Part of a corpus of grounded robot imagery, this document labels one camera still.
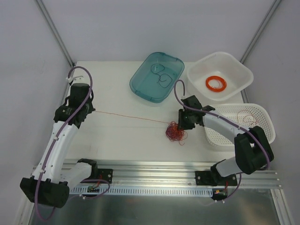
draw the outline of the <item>tangled red wire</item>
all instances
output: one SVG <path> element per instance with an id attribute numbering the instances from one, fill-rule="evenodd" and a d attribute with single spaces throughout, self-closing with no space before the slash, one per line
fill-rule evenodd
<path id="1" fill-rule="evenodd" d="M 180 145 L 184 145 L 184 143 L 181 142 L 188 137 L 187 132 L 183 129 L 178 129 L 178 124 L 174 121 L 169 123 L 168 128 L 165 131 L 165 135 L 171 142 L 178 141 Z"/>

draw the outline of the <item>teal plastic tray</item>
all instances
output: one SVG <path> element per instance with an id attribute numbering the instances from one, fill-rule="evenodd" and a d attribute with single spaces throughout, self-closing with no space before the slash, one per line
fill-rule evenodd
<path id="1" fill-rule="evenodd" d="M 184 63 L 163 52 L 155 52 L 138 68 L 129 82 L 131 90 L 150 102 L 162 102 L 184 70 Z"/>

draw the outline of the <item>black mounting bracket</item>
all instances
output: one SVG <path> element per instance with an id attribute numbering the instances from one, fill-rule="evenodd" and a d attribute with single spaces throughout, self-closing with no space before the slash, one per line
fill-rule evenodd
<path id="1" fill-rule="evenodd" d="M 195 171 L 195 180 L 197 186 L 226 186 L 226 182 L 228 186 L 238 185 L 235 174 L 223 177 L 217 183 L 213 182 L 211 171 Z"/>
<path id="2" fill-rule="evenodd" d="M 108 183 L 112 183 L 113 181 L 113 169 L 99 169 L 97 170 L 97 174 L 95 177 L 89 177 L 87 180 L 96 180 L 96 179 L 101 179 L 101 180 L 106 180 Z"/>

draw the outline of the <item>red wire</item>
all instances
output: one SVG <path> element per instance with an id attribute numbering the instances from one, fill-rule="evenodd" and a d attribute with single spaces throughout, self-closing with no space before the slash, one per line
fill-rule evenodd
<path id="1" fill-rule="evenodd" d="M 246 116 L 243 117 L 243 122 L 244 122 L 245 124 L 250 123 L 248 126 L 256 126 L 256 125 L 258 124 L 258 122 L 259 122 L 258 119 L 252 114 L 251 111 L 249 111 L 249 110 L 247 110 L 247 109 L 240 110 L 240 111 L 238 112 L 238 114 L 237 114 L 237 122 L 238 122 L 238 123 L 239 123 L 239 113 L 241 113 L 241 112 L 247 112 L 247 113 L 249 113 L 249 115 L 246 115 Z M 253 121 L 245 121 L 245 118 L 248 117 L 248 116 L 252 116 Z"/>
<path id="2" fill-rule="evenodd" d="M 219 87 L 212 87 L 212 86 L 210 86 L 210 81 L 212 81 L 212 80 L 218 81 Z M 206 84 L 206 87 L 209 90 L 213 91 L 213 92 L 224 91 L 225 88 L 227 87 L 227 82 L 222 77 L 220 77 L 220 76 L 210 76 L 210 77 L 208 77 L 206 79 L 206 81 L 205 81 L 205 84 Z"/>
<path id="3" fill-rule="evenodd" d="M 226 193 L 227 193 L 227 188 L 228 188 L 228 181 L 226 181 L 226 187 L 225 187 Z"/>
<path id="4" fill-rule="evenodd" d="M 94 189 L 94 188 L 98 188 L 99 185 L 100 185 L 100 181 L 97 182 L 97 186 L 92 187 L 92 188 L 93 188 L 93 189 Z"/>

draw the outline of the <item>white mesh basket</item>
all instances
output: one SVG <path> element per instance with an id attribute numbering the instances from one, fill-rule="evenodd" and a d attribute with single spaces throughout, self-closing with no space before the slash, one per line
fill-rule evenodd
<path id="1" fill-rule="evenodd" d="M 275 130 L 267 111 L 256 104 L 222 104 L 212 105 L 225 117 L 248 127 L 260 126 L 269 141 L 275 139 Z M 205 127 L 208 142 L 213 146 L 233 146 L 233 143 L 218 132 Z"/>

